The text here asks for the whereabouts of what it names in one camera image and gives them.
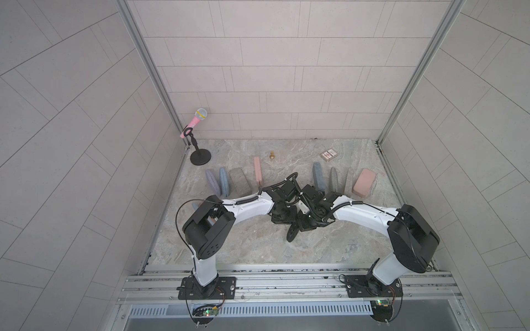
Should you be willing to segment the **blue case pink glasses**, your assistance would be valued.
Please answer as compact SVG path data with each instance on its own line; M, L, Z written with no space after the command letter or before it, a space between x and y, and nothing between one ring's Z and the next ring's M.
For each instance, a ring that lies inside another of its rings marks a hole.
M208 214L208 222L211 224L211 226L215 225L216 223L216 219L215 217L213 217L212 215Z

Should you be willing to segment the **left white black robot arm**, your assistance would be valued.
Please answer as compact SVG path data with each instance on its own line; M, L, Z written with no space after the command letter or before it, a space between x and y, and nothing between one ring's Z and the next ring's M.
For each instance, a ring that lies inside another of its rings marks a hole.
M220 199L211 195L177 227L181 240L193 258L193 281L202 289L215 288L219 274L215 255L226 241L232 227L247 219L269 215L274 224L294 224L300 193L298 174L290 174L280 183L259 189L258 193L238 199Z

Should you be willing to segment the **teal folding glasses case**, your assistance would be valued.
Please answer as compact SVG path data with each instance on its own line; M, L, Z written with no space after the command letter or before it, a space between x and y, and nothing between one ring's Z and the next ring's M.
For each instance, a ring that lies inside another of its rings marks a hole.
M346 174L346 181L344 185L343 195L350 197L353 193L353 181L355 176L355 170L349 168Z

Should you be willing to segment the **beige glasses case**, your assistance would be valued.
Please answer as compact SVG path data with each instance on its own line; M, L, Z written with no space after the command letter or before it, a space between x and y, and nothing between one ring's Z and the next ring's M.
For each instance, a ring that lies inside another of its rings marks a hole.
M330 171L330 191L333 193L338 193L340 191L339 181L338 181L338 172L336 168L334 167L332 167Z

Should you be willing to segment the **black tan case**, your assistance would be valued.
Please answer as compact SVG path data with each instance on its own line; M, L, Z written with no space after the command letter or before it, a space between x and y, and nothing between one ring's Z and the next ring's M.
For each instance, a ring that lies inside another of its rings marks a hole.
M287 241L291 243L299 234L300 228L298 224L292 223L287 232Z

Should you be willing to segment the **pink grey case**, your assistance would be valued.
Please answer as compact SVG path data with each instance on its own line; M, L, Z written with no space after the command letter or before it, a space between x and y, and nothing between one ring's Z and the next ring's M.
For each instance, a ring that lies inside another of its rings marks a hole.
M258 184L258 187L262 187L263 185L263 176L262 176L262 167L259 157L254 157L254 168L255 168L255 180Z

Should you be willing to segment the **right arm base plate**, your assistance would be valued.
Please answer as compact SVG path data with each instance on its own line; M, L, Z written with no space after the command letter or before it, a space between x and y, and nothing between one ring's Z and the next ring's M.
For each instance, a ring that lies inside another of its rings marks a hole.
M366 275L341 274L339 281L345 285L349 298L397 298L403 296L403 287L399 279L391 285L384 285L375 277Z

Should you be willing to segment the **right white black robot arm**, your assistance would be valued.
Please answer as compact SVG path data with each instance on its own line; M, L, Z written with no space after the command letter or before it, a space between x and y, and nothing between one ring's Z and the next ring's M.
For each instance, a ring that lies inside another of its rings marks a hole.
M299 232L326 227L334 221L349 221L389 238L393 252L374 262L365 277L365 286L373 289L391 285L408 272L425 273L440 243L440 237L411 205L383 208L345 195L319 192L317 200L310 200L302 193L299 207L288 230L289 242Z

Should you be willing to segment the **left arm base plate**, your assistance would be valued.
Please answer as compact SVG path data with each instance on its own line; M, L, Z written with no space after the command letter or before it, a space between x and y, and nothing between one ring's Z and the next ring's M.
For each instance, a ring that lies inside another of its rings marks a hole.
M179 300L222 300L234 299L236 277L217 276L210 284L202 286L195 277L190 276L182 280L179 290Z

